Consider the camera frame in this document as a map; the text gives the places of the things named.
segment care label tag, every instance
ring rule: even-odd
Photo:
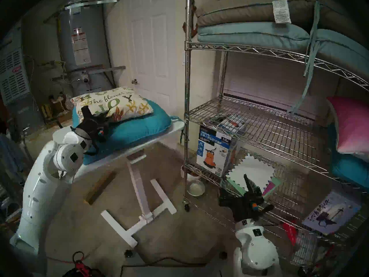
[[[277,24],[291,23],[287,0],[273,1],[273,14]]]

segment pink cushion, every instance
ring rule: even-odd
[[[335,117],[337,151],[369,153],[369,106],[346,97],[327,97]]]

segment red strap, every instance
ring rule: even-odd
[[[91,276],[90,268],[84,265],[81,261],[76,262],[76,269],[78,269],[82,273],[83,277]]]

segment white table leg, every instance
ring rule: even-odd
[[[144,154],[133,160],[129,159],[127,160],[128,169],[131,174],[132,184],[135,189],[137,200],[138,203],[140,204],[140,208],[142,211],[142,216],[139,216],[140,219],[139,222],[137,222],[130,229],[125,230],[106,210],[101,213],[102,217],[131,247],[135,247],[138,244],[137,241],[132,237],[132,235],[138,232],[146,224],[150,223],[166,208],[169,210],[171,214],[175,214],[177,212],[176,208],[174,207],[168,196],[165,194],[165,192],[155,179],[152,179],[150,182],[154,187],[155,191],[160,196],[160,198],[163,200],[163,203],[159,205],[153,212],[150,211],[149,205],[147,203],[144,185],[142,184],[140,171],[138,170],[137,165],[135,165],[136,162],[142,160],[145,157],[146,155]]]
[[[137,200],[138,203],[140,204],[142,214],[146,216],[150,214],[151,211],[149,209],[149,205],[147,204],[147,198],[144,190],[144,185],[142,184],[140,171],[138,170],[138,167],[135,163],[131,164],[130,161],[127,161],[127,165],[131,174],[132,184],[135,189]]]

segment blue seat cushion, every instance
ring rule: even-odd
[[[109,156],[117,150],[142,144],[166,131],[172,123],[171,118],[155,102],[150,100],[147,101],[153,108],[153,113],[119,123],[111,123],[109,125],[109,133],[106,135],[106,141],[103,143],[96,142],[99,147],[99,153],[94,156],[85,155],[83,164],[91,164],[92,162]],[[72,119],[73,126],[76,127],[79,122],[75,108],[73,109]],[[91,146],[89,152],[95,152],[93,146]]]
[[[369,164],[351,154],[340,154],[336,150],[336,127],[328,126],[328,146],[331,149],[331,172],[345,181],[369,188]]]
[[[198,29],[199,42],[244,44],[305,53],[309,34],[293,24],[228,23]]]
[[[363,78],[369,78],[369,51],[356,41],[335,31],[318,29],[317,58],[339,65]]]

